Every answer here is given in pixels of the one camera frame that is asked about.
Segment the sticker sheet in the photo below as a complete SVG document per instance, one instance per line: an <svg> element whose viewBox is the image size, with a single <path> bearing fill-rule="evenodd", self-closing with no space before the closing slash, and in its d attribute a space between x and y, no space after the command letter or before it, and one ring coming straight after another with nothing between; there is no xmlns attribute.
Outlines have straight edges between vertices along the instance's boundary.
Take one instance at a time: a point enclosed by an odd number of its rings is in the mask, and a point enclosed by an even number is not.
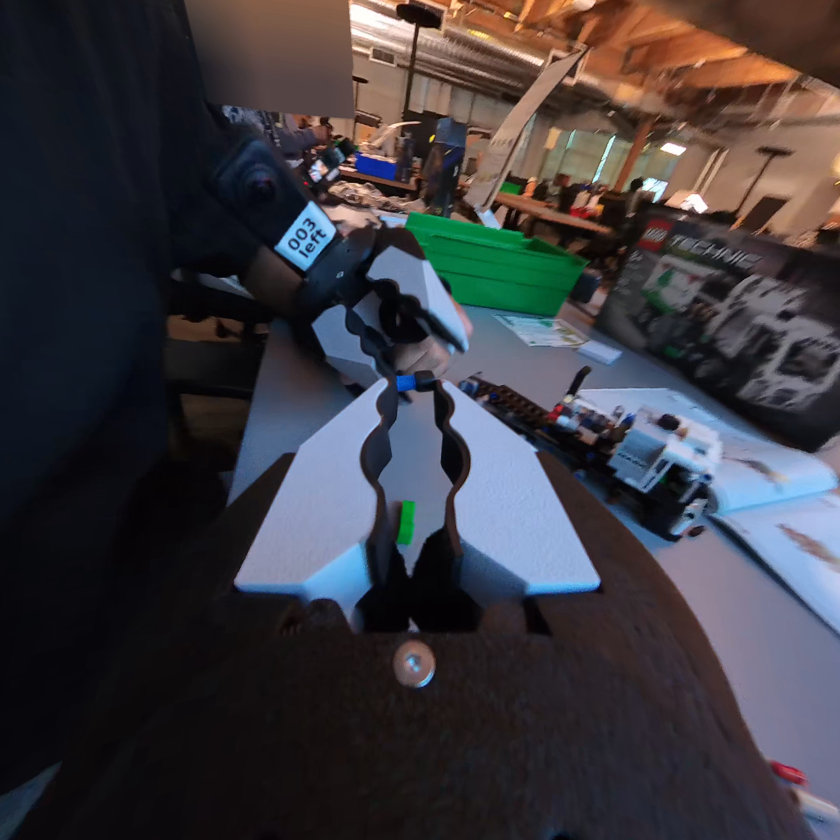
<svg viewBox="0 0 840 840"><path fill-rule="evenodd" d="M576 350L589 341L584 333L559 318L540 318L516 314L496 314L493 317L529 347Z"/></svg>

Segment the green plastic bin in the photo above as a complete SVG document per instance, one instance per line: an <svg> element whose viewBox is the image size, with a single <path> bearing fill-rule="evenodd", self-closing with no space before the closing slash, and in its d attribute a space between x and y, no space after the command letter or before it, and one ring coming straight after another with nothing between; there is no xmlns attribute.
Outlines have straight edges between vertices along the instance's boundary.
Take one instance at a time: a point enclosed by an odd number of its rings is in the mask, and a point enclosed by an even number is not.
<svg viewBox="0 0 840 840"><path fill-rule="evenodd" d="M410 213L413 233L441 280L463 306L552 317L587 261L522 233Z"/></svg>

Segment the white banner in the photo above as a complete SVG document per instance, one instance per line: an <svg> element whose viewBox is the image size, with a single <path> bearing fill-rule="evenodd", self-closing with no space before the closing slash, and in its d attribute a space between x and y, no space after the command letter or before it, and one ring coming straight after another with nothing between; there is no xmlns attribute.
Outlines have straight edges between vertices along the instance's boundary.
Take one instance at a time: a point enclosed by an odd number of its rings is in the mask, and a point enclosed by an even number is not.
<svg viewBox="0 0 840 840"><path fill-rule="evenodd" d="M580 43L575 44L574 49L564 56L553 51L531 87L491 137L465 195L465 202L484 225L499 228L499 223L490 218L491 205L516 159L529 121L563 79L576 70L588 51L589 47Z"/></svg>

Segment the black lego set box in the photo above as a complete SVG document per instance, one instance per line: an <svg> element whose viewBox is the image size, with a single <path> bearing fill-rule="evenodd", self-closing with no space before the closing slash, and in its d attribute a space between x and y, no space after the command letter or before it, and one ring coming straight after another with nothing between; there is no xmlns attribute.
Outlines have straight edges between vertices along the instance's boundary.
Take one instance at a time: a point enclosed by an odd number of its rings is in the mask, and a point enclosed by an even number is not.
<svg viewBox="0 0 840 840"><path fill-rule="evenodd" d="M654 205L595 328L808 452L838 438L838 245L797 248Z"/></svg>

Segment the black floor lamp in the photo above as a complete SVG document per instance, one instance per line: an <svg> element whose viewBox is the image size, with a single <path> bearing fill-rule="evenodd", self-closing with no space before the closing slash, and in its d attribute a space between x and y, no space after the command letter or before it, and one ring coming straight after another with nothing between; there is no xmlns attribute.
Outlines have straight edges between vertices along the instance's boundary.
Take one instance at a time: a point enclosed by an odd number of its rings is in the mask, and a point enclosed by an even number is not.
<svg viewBox="0 0 840 840"><path fill-rule="evenodd" d="M413 26L413 38L406 72L406 87L401 119L402 122L406 122L410 111L411 96L416 75L417 48L421 30L439 29L442 15L431 7L415 2L399 3L396 7L396 14L404 23Z"/></svg>
<svg viewBox="0 0 840 840"><path fill-rule="evenodd" d="M736 214L736 220L741 217L742 210L747 203L748 199L750 198L753 190L757 186L757 184L762 179L764 173L768 170L770 165L776 161L777 159L787 159L793 155L793 150L787 148L781 148L778 146L771 146L771 145L762 145L755 149L756 155L763 159L763 162L757 172L757 174L752 178L751 183L745 190L739 204L734 211Z"/></svg>

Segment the open instruction booklet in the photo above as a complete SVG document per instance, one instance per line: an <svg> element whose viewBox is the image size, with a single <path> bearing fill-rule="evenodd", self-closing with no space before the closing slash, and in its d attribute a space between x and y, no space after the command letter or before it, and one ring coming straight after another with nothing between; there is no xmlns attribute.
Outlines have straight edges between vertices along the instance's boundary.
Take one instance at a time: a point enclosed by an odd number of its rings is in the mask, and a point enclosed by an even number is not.
<svg viewBox="0 0 840 840"><path fill-rule="evenodd" d="M721 462L709 518L729 530L800 601L839 634L838 474L814 455L738 430L686 395L665 388L590 389L604 412L646 406L717 433Z"/></svg>

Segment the tan lego pin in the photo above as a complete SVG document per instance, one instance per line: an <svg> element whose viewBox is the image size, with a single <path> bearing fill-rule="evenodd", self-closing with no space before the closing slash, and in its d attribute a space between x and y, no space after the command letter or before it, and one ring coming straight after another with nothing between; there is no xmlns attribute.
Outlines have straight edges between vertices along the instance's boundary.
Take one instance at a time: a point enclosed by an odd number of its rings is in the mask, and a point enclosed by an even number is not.
<svg viewBox="0 0 840 840"><path fill-rule="evenodd" d="M837 805L800 786L791 787L790 792L807 821L825 826L839 825L839 808Z"/></svg>

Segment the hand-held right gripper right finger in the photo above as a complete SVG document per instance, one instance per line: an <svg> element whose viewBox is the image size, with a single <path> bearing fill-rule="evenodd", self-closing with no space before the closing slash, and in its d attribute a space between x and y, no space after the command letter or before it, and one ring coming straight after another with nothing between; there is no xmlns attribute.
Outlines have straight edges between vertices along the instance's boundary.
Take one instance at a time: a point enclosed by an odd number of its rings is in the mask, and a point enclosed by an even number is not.
<svg viewBox="0 0 840 840"><path fill-rule="evenodd" d="M596 572L533 447L449 381L434 391L444 530L470 597L593 592Z"/></svg>

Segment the background wooden table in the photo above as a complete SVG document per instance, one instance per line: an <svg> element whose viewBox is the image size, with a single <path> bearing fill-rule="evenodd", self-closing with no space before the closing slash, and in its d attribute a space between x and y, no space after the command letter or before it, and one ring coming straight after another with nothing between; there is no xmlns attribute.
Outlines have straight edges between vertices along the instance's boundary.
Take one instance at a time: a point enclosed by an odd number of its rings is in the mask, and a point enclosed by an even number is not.
<svg viewBox="0 0 840 840"><path fill-rule="evenodd" d="M614 236L616 234L615 229L612 227L604 226L582 217L575 217L568 213L561 213L550 208L546 203L532 200L529 197L500 192L494 197L492 202L546 223L574 228L594 235Z"/></svg>

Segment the lego truck model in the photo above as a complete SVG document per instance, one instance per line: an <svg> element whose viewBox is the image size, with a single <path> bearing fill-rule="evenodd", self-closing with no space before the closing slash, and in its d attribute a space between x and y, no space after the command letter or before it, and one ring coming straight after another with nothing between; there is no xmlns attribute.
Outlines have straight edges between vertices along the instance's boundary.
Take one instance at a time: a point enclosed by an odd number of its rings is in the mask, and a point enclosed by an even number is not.
<svg viewBox="0 0 840 840"><path fill-rule="evenodd" d="M655 536L696 537L721 462L719 434L669 409L598 407L581 391L591 372L580 368L552 409L477 374L458 388L539 452L599 481L610 503L628 502Z"/></svg>

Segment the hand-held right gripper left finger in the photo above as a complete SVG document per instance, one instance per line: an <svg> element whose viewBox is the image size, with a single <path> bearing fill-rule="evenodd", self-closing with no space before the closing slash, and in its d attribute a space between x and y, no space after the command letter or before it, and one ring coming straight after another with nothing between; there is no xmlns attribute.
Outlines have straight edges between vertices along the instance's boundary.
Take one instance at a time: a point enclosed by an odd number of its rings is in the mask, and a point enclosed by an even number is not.
<svg viewBox="0 0 840 840"><path fill-rule="evenodd" d="M235 578L243 593L358 604L385 579L392 537L380 475L392 459L396 380L380 379L303 443Z"/></svg>

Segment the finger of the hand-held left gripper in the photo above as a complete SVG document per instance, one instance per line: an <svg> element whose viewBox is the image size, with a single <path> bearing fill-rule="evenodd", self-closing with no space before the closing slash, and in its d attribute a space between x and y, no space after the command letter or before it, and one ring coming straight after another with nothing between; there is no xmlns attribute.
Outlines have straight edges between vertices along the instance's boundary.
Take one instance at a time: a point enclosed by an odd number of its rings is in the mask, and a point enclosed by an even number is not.
<svg viewBox="0 0 840 840"><path fill-rule="evenodd" d="M381 320L382 299L370 291L352 308L327 309L312 324L325 361L346 385L366 390L381 378L396 377L395 343Z"/></svg>
<svg viewBox="0 0 840 840"><path fill-rule="evenodd" d="M469 349L466 323L419 244L378 244L364 278L380 301L379 324L392 343L432 338L450 352Z"/></svg>

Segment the person's left hand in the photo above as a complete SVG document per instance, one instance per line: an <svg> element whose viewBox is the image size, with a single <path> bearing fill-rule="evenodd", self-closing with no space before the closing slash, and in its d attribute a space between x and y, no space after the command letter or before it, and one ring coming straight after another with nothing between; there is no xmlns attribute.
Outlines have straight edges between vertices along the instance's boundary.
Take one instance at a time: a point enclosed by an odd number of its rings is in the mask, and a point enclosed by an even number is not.
<svg viewBox="0 0 840 840"><path fill-rule="evenodd" d="M454 352L455 348L451 345L439 342L434 336L427 336L419 343L396 344L393 363L399 375L426 371L440 377L446 373Z"/></svg>

